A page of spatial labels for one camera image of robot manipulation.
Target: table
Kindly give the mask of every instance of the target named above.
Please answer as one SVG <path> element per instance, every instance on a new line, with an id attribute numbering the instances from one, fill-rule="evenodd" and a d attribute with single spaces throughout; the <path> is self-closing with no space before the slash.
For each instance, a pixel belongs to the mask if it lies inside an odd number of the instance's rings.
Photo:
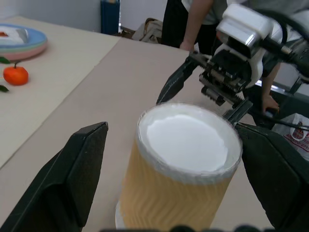
<path id="1" fill-rule="evenodd" d="M 120 39 L 0 169 L 0 225 L 40 168 L 65 145 L 70 135 L 81 127 L 107 121 L 109 131 L 101 176 L 83 231 L 98 232 L 114 227 L 115 206 L 137 120 L 144 110 L 155 105 L 167 78 L 187 55 L 187 52 L 171 47 Z M 200 93 L 200 71 L 194 71 L 173 101 L 199 105 L 222 114 L 229 105 L 219 107 Z M 246 116 L 243 122 L 252 124 L 253 119 Z M 212 225 L 232 230 L 241 223 L 259 228 L 270 226 L 243 164 L 235 173 Z"/>

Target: person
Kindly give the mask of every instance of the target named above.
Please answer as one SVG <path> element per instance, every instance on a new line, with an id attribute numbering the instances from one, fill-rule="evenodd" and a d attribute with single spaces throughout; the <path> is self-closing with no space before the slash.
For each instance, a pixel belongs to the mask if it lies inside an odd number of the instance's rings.
<path id="1" fill-rule="evenodd" d="M 200 53 L 212 55 L 216 42 L 216 28 L 230 0 L 168 0 L 162 28 L 162 44 L 194 51 L 198 43 Z M 308 0 L 234 0 L 252 9 L 268 9 L 292 15 L 309 8 Z M 278 73 L 277 64 L 267 77 L 262 79 L 262 110 L 279 110 L 271 97 L 272 83 Z"/>

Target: paper cup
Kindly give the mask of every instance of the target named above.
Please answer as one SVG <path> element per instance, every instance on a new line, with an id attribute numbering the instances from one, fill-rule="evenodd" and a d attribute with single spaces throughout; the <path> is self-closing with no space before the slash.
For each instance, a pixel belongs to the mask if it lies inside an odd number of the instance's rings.
<path id="1" fill-rule="evenodd" d="M 220 116 L 167 103 L 145 112 L 116 210 L 116 226 L 209 228 L 238 167 L 241 141 Z"/>

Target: plastic bag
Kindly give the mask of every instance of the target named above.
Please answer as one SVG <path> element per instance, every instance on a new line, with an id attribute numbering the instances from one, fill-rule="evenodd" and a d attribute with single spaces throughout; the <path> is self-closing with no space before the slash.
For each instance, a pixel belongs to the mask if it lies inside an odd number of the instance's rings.
<path id="1" fill-rule="evenodd" d="M 309 126 L 309 118 L 300 114 L 287 116 L 282 121 L 299 126 Z M 309 131 L 290 128 L 280 124 L 276 124 L 272 131 L 282 135 L 304 159 L 309 161 Z"/>

